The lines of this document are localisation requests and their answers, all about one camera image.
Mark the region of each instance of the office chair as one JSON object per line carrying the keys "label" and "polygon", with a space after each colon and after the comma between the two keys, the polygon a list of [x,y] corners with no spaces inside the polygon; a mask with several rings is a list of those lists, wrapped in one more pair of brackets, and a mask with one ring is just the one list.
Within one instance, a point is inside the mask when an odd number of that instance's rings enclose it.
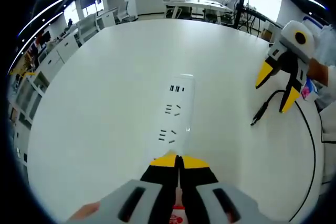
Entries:
{"label": "office chair", "polygon": [[116,24],[121,23],[123,20],[129,21],[130,15],[127,12],[128,1],[123,2],[118,7],[117,18],[118,20],[115,21]]}
{"label": "office chair", "polygon": [[82,45],[100,31],[97,24],[97,14],[90,14],[85,19],[78,21],[76,26],[78,39]]}
{"label": "office chair", "polygon": [[[171,0],[162,0],[162,1],[165,4],[165,2],[170,2]],[[164,12],[164,17],[165,18],[168,18],[168,17],[171,18],[173,16],[173,12],[174,12],[175,6],[170,6],[170,5],[166,5],[166,4],[165,4],[165,6],[166,6],[166,10]],[[177,16],[176,16],[176,18],[179,18],[181,12],[182,12],[182,9],[178,8],[177,9]]]}

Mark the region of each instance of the white desk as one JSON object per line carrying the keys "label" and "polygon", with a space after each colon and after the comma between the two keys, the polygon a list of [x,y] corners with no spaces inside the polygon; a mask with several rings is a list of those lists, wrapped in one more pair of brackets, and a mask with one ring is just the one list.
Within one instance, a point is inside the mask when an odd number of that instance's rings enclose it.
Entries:
{"label": "white desk", "polygon": [[[145,20],[102,30],[58,72],[35,114],[28,175],[37,198],[52,216],[66,220],[83,204],[140,178],[165,84],[184,73],[195,78],[185,152],[255,198],[267,216],[288,220],[308,190],[313,150],[297,108],[278,113],[281,95],[250,126],[269,95],[287,83],[288,76],[278,73],[255,89],[267,50],[268,43],[255,36],[191,20]],[[316,108],[299,103],[316,140],[317,165],[295,222],[316,203],[323,171]]]}
{"label": "white desk", "polygon": [[222,5],[219,2],[210,1],[210,0],[171,1],[171,2],[165,2],[165,5],[175,6],[172,18],[176,18],[177,10],[181,6],[198,7],[198,8],[204,8],[204,9],[209,9],[209,10],[215,10],[216,15],[217,15],[218,24],[221,23],[221,20],[220,20],[220,13],[221,12],[222,13],[232,12],[232,10],[230,8],[228,8],[227,6]]}

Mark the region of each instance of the white power strip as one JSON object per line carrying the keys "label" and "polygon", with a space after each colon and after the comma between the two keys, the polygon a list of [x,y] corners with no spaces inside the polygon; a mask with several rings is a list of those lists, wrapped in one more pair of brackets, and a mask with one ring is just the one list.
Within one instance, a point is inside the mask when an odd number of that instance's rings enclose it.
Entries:
{"label": "white power strip", "polygon": [[186,74],[172,78],[167,85],[151,138],[154,158],[168,151],[184,154],[191,126],[194,90],[194,78]]}

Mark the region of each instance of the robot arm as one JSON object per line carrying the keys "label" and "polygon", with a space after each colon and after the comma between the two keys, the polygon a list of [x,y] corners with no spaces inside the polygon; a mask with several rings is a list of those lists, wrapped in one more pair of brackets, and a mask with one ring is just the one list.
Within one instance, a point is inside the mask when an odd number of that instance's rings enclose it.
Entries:
{"label": "robot arm", "polygon": [[268,50],[256,82],[260,88],[280,69],[289,72],[290,78],[282,97],[279,112],[286,112],[300,97],[306,82],[308,65],[315,50],[312,32],[298,21],[290,21],[281,31],[280,37]]}

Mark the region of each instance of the cable plug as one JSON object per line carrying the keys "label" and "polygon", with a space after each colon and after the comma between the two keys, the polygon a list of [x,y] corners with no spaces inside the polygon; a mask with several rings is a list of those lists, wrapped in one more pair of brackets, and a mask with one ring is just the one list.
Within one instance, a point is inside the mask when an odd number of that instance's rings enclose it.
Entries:
{"label": "cable plug", "polygon": [[264,114],[264,112],[266,111],[268,106],[268,102],[264,102],[263,105],[261,106],[261,108],[258,110],[258,112],[255,114],[255,116],[253,117],[251,126],[255,125],[262,117],[262,115]]}

